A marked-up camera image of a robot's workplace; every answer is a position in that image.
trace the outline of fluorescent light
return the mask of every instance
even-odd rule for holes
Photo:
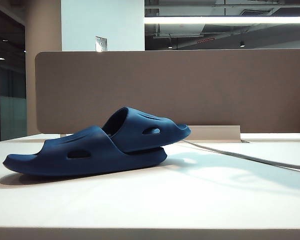
[[[145,24],[300,24],[300,16],[159,16]]]

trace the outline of navy blue slipper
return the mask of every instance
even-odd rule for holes
[[[110,123],[106,124],[105,129],[114,129],[109,126]],[[70,136],[46,140],[36,154],[10,154],[3,164],[12,171],[30,175],[78,176],[147,168],[158,165],[166,158],[162,147],[124,153],[104,130],[91,126]]]
[[[191,133],[185,124],[175,124],[168,118],[157,117],[131,107],[116,111],[102,129],[125,153],[173,144]]]

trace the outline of exposed ceiling pipe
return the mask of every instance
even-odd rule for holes
[[[161,5],[149,5],[146,4],[144,6],[145,9],[184,9],[184,8],[215,8],[215,9],[224,9],[224,8],[254,8],[254,9],[263,9],[263,8],[300,8],[300,4],[272,4],[272,3],[264,3],[264,4],[213,4],[206,5],[200,3],[194,4],[161,4]]]
[[[240,34],[241,31],[216,31],[216,32],[185,32],[183,35],[179,32],[160,32],[160,36],[155,36],[155,33],[146,34],[146,36],[154,36],[153,39],[168,39],[168,38],[205,38],[206,34]]]
[[[179,43],[178,44],[178,49],[183,48],[183,47],[187,47],[187,46],[190,46],[190,45],[198,44],[198,42],[204,41],[206,39],[214,38],[215,40],[217,40],[217,39],[221,39],[221,38],[225,38],[225,37],[230,37],[230,36],[233,36],[233,35],[247,33],[249,30],[250,30],[250,27],[247,26],[247,27],[243,27],[240,31],[229,31],[229,32],[226,32],[226,33],[216,34],[214,36],[209,36],[209,37],[207,37],[207,36],[202,36],[201,37],[200,36],[200,37],[197,37],[195,39],[190,39],[189,41]]]

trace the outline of white desk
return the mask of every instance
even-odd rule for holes
[[[89,177],[30,177],[2,165],[57,137],[0,142],[0,240],[300,239],[300,171],[186,143],[166,146],[157,167]],[[300,139],[204,145],[300,165]]]

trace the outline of desk divider panel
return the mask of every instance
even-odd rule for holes
[[[300,133],[300,49],[41,52],[37,127],[103,126],[123,106],[188,125]]]

